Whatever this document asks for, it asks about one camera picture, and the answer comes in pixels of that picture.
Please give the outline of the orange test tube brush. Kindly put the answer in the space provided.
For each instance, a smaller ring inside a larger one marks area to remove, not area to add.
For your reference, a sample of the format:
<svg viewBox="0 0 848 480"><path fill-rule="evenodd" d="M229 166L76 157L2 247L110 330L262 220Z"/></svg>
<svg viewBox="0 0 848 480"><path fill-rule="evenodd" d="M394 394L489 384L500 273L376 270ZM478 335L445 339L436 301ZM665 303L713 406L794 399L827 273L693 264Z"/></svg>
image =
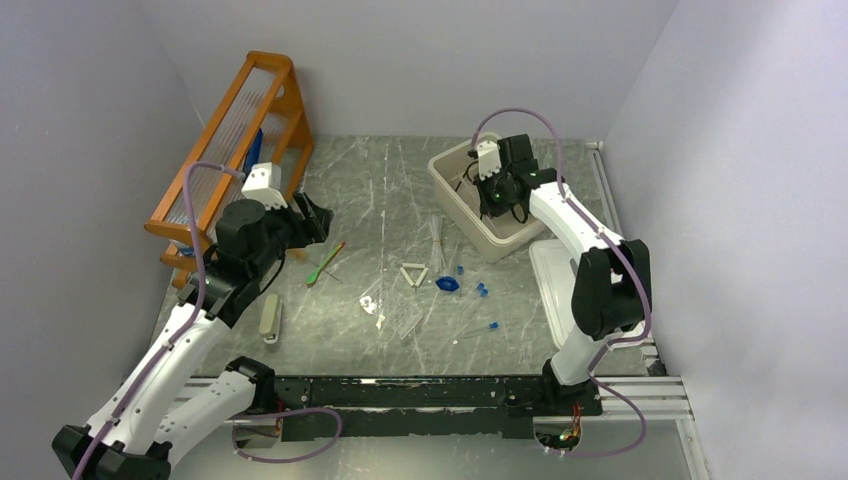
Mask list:
<svg viewBox="0 0 848 480"><path fill-rule="evenodd" d="M309 253L303 248L287 249L286 257L293 258L294 260L299 262L304 262L310 259Z"/></svg>

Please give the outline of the green plastic spatula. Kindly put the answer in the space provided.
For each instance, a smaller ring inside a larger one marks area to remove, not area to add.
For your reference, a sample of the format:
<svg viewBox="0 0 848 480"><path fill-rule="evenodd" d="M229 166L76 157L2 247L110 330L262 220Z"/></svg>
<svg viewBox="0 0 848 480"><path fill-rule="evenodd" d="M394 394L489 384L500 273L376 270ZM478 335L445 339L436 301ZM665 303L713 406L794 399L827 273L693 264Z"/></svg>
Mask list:
<svg viewBox="0 0 848 480"><path fill-rule="evenodd" d="M320 276L327 271L329 264L335 259L335 257L344 249L346 243L344 241L340 242L338 245L333 247L322 259L318 262L313 269L313 271L307 277L305 284L307 287L314 286L317 281L320 279Z"/></svg>

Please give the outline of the clear glass tube bundle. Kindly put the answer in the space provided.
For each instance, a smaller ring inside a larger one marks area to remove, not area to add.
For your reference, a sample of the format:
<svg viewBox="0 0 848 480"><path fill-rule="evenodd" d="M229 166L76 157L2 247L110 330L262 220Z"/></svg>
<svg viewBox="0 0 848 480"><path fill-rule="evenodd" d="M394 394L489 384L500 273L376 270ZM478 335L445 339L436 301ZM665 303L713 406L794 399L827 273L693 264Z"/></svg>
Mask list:
<svg viewBox="0 0 848 480"><path fill-rule="evenodd" d="M440 215L433 214L429 218L429 231L431 239L431 254L429 268L437 275L443 275L446 262L442 246L443 219Z"/></svg>

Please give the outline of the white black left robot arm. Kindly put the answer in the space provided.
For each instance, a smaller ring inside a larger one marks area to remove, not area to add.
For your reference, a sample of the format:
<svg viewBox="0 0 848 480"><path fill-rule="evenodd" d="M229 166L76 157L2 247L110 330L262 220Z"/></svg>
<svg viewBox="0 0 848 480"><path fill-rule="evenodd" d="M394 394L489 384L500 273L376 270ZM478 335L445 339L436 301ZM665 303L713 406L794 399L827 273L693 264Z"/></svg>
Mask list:
<svg viewBox="0 0 848 480"><path fill-rule="evenodd" d="M290 249L326 241L332 210L297 192L293 206L253 199L227 205L204 269L179 292L165 328L130 377L83 426L65 425L52 449L73 479L166 479L188 450L221 423L278 413L274 371L241 356L179 407L177 394L210 350L263 292Z"/></svg>

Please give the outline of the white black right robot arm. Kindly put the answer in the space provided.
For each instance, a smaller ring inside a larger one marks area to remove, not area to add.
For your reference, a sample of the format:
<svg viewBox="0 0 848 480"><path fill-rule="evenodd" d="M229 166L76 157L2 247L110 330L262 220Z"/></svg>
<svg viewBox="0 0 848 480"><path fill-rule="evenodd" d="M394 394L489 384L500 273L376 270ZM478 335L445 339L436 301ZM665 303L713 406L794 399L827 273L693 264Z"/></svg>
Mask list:
<svg viewBox="0 0 848 480"><path fill-rule="evenodd" d="M650 253L641 240L607 228L572 193L559 168L539 167L527 135L474 140L475 184L484 214L520 207L544 224L574 261L566 299L572 328L549 360L554 377L539 391L542 406L562 414L578 399L576 385L589 380L603 356L649 336L652 303Z"/></svg>

